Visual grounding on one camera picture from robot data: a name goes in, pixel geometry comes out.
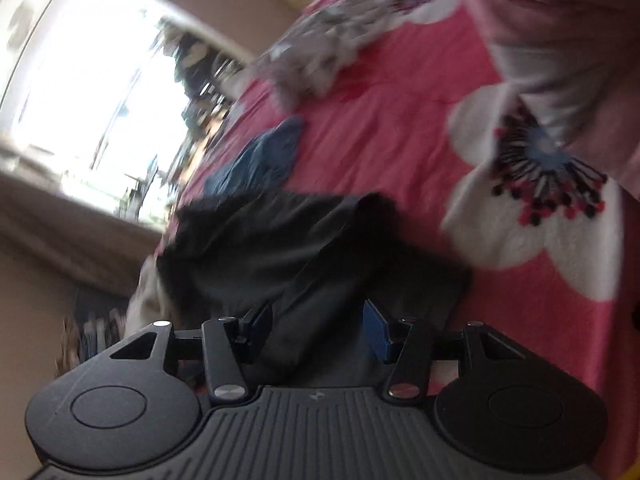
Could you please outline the folded white fluffy blanket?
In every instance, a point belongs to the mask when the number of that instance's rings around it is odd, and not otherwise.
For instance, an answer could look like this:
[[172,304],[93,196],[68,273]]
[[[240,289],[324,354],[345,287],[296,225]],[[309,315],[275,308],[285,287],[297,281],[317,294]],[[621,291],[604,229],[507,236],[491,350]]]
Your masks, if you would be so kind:
[[176,322],[176,319],[176,309],[160,278],[156,259],[149,256],[141,268],[137,289],[129,300],[125,336],[129,337],[153,322]]

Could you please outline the pink quilt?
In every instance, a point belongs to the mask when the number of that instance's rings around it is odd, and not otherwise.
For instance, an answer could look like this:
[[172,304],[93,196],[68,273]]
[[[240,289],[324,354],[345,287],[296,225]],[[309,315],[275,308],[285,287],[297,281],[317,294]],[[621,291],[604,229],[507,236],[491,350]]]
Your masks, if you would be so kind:
[[639,194],[639,0],[464,0],[550,138]]

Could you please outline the black pants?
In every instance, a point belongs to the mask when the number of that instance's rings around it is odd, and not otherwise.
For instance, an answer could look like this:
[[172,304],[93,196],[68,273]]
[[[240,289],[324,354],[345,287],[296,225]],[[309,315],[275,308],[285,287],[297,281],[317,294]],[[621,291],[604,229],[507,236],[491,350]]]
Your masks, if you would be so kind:
[[270,306],[251,385],[364,387],[390,370],[362,326],[366,302],[444,328],[471,284],[462,264],[406,243],[395,206],[363,196],[250,193],[184,207],[156,260],[186,327]]

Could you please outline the light blue crumpled garment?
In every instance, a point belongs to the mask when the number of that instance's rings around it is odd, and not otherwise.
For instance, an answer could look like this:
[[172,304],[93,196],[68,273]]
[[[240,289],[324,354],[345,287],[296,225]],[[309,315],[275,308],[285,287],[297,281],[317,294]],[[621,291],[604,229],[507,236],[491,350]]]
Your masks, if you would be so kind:
[[235,159],[207,177],[203,195],[236,195],[280,188],[294,169],[304,130],[303,118],[292,116],[256,136]]

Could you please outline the pink floral bedspread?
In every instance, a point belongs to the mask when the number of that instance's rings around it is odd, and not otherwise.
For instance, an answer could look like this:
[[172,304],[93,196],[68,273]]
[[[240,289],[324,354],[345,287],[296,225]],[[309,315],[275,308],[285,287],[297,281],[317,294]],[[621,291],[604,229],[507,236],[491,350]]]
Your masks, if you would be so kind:
[[[391,200],[406,243],[471,272],[451,325],[480,318],[600,393],[594,466],[618,477],[639,454],[639,194],[550,138],[464,0],[394,0],[388,24],[327,96],[299,103],[305,130],[280,191]],[[178,214],[283,116],[254,79]]]

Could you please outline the wheelchair loaded with clothes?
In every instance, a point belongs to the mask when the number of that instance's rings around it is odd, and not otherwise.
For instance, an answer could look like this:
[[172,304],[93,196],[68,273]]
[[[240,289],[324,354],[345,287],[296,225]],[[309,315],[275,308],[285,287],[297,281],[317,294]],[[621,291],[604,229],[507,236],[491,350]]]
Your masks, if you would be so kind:
[[244,70],[241,61],[166,18],[158,22],[154,44],[175,62],[175,82],[189,100],[182,119],[190,130],[201,130],[230,110],[235,98],[224,86]]

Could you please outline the white lilac crumpled garment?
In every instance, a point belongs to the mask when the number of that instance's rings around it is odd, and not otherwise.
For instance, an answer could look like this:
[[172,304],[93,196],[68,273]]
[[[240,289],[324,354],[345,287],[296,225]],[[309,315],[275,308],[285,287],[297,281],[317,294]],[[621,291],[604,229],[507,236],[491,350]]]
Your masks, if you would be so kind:
[[340,0],[301,18],[254,62],[256,76],[286,112],[307,96],[327,96],[338,73],[386,31],[393,1]]

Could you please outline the brown curtain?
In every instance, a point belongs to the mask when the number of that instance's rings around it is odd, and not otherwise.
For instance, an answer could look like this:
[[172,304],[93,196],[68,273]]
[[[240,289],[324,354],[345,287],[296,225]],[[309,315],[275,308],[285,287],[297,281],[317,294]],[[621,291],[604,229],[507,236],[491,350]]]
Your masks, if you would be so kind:
[[1,138],[1,236],[74,280],[112,294],[137,288],[160,232],[76,202],[61,178]]

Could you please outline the pile of folded clothes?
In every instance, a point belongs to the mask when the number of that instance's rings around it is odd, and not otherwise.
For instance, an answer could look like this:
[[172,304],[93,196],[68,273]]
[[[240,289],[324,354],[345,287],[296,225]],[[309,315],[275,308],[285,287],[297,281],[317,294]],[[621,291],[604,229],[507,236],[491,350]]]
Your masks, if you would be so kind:
[[62,318],[61,351],[54,376],[60,377],[124,338],[128,299],[79,285],[71,315]]

